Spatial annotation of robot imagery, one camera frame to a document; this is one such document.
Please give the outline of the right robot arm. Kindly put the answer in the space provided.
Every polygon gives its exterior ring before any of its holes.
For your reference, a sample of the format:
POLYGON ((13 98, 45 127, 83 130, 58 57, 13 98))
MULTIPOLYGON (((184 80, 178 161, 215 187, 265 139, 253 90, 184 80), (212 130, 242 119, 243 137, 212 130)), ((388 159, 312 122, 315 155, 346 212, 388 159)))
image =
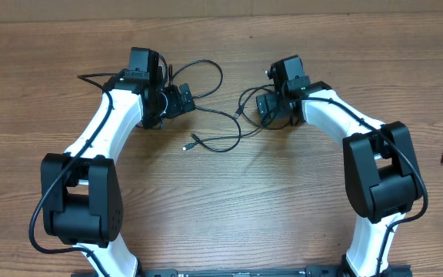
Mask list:
POLYGON ((410 265, 390 265, 398 226, 421 218, 428 193, 411 134, 402 122, 368 117, 325 82, 311 82, 297 55, 271 64, 274 91, 260 95, 261 123, 286 116, 321 129, 342 144, 345 191, 357 218, 352 242, 337 265, 308 265, 304 276, 410 276, 410 265))

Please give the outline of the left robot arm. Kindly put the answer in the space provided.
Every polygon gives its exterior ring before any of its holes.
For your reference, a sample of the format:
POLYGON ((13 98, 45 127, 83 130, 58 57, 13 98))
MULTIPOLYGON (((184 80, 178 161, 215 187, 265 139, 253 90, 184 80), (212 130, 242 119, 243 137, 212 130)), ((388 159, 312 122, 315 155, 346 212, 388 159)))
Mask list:
POLYGON ((120 233, 124 212, 115 165, 134 127, 161 128, 164 119, 194 110, 188 85, 167 83, 171 72, 159 53, 132 48, 128 67, 100 85, 102 102, 82 135, 64 152, 43 158, 42 198, 28 228, 35 249, 50 252, 36 242, 41 216, 46 233, 65 244, 56 252, 82 253, 93 276, 143 274, 120 233))

